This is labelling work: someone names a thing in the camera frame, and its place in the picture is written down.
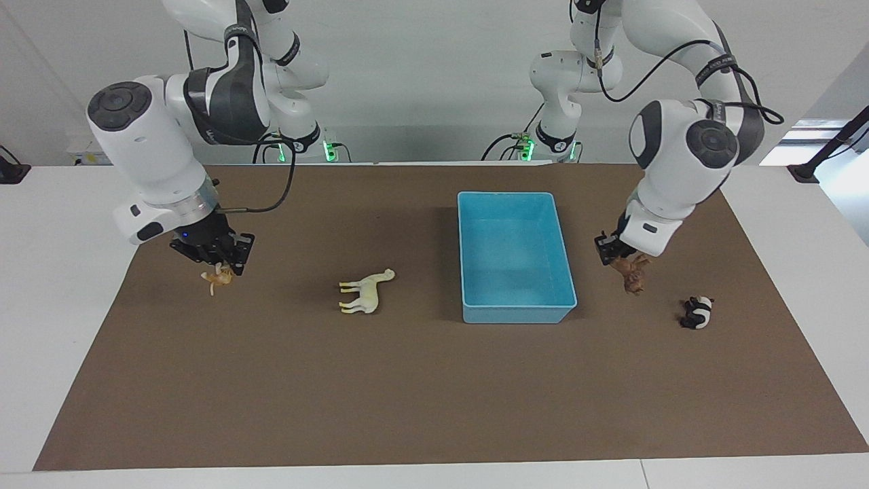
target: brown paper sheet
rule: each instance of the brown paper sheet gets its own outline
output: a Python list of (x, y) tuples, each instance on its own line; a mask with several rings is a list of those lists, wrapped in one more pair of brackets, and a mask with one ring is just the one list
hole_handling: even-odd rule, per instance
[[(213, 168), (226, 206), (286, 168)], [(628, 296), (592, 239), (641, 173), (302, 167), (244, 276), (208, 294), (168, 239), (140, 248), (37, 470), (323, 466), (866, 452), (724, 198)], [(555, 195), (580, 305), (560, 325), (465, 325), (459, 191)], [(381, 306), (339, 280), (390, 267)], [(680, 301), (717, 299), (701, 332)]]

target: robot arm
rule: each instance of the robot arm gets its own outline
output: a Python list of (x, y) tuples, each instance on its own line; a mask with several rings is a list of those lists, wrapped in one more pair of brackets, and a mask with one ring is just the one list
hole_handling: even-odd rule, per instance
[(748, 95), (744, 72), (724, 34), (694, 0), (624, 0), (622, 18), (632, 44), (691, 71), (702, 99), (655, 101), (634, 119), (631, 152), (646, 175), (616, 232), (595, 240), (604, 265), (635, 251), (663, 253), (696, 205), (717, 191), (764, 137), (763, 117)]
[(136, 187), (115, 221), (134, 245), (173, 231), (170, 246), (185, 257), (242, 275), (255, 237), (229, 227), (190, 141), (257, 144), (275, 115), (281, 137), (307, 151), (320, 128), (307, 101), (289, 90), (322, 86), (328, 69), (286, 25), (285, 0), (163, 3), (194, 35), (222, 42), (227, 62), (112, 84), (93, 97), (90, 128)]
[(535, 155), (568, 159), (580, 93), (604, 92), (620, 101), (607, 92), (622, 75), (614, 46), (620, 28), (638, 49), (688, 69), (700, 90), (701, 99), (657, 100), (635, 118), (629, 143), (646, 175), (616, 231), (595, 240), (604, 265), (637, 251), (659, 256), (694, 207), (760, 146), (760, 101), (749, 96), (724, 34), (695, 0), (574, 0), (574, 6), (576, 52), (546, 53), (532, 66), (532, 82), (545, 101)]

